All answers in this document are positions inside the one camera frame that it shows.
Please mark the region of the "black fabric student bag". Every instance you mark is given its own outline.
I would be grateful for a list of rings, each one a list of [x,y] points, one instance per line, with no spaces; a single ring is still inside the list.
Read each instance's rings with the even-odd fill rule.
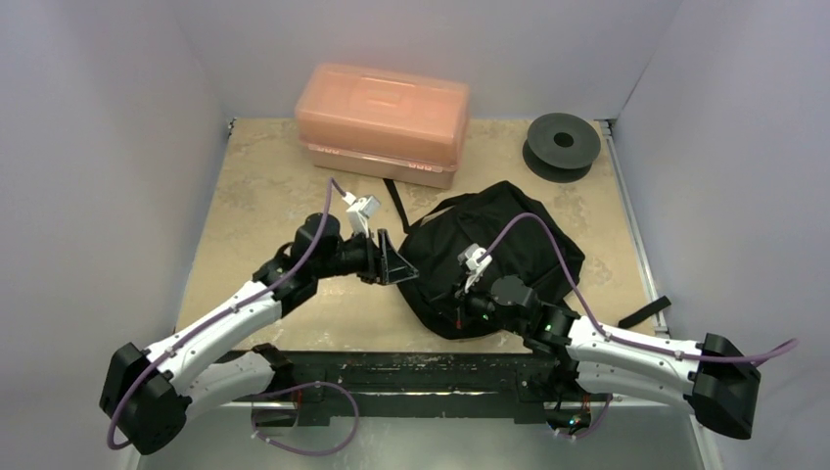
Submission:
[[[400,254],[419,276],[398,289],[421,323],[449,340],[483,337],[502,328],[455,326],[453,294],[466,273],[458,256],[471,244],[485,248],[492,262],[472,291],[489,292],[500,278],[516,276],[549,304],[565,307],[580,280],[584,251],[554,221],[545,206],[509,181],[480,192],[453,196],[411,221],[394,181],[385,182],[401,220]]]

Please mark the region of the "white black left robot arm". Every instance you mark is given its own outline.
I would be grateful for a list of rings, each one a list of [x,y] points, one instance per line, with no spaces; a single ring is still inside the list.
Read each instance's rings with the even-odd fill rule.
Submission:
[[[107,446],[150,454],[165,447],[196,407],[196,382],[216,360],[252,333],[312,298],[322,279],[355,275],[367,284],[394,285],[417,269],[394,248],[387,230],[345,239],[325,212],[306,218],[293,241],[257,269],[214,310],[140,349],[126,343],[111,356],[99,406],[109,417]]]

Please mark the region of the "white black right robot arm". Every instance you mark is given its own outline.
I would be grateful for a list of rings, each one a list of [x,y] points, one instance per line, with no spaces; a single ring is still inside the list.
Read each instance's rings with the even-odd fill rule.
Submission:
[[[640,398],[675,406],[722,436],[753,434],[761,373],[727,338],[701,342],[650,337],[543,301],[517,276],[487,291],[449,297],[461,325],[482,323],[522,338],[534,353],[556,359],[549,384],[559,397],[579,392]]]

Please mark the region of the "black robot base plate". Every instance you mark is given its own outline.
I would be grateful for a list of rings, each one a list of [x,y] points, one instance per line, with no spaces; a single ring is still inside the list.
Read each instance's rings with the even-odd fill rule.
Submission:
[[[292,401],[301,426],[333,417],[510,419],[573,435],[598,422],[607,396],[553,376],[555,358],[519,353],[281,352],[266,358],[265,387],[243,400]],[[564,401],[579,407],[562,408]],[[602,405],[592,402],[603,401]],[[553,401],[552,409],[544,402]]]

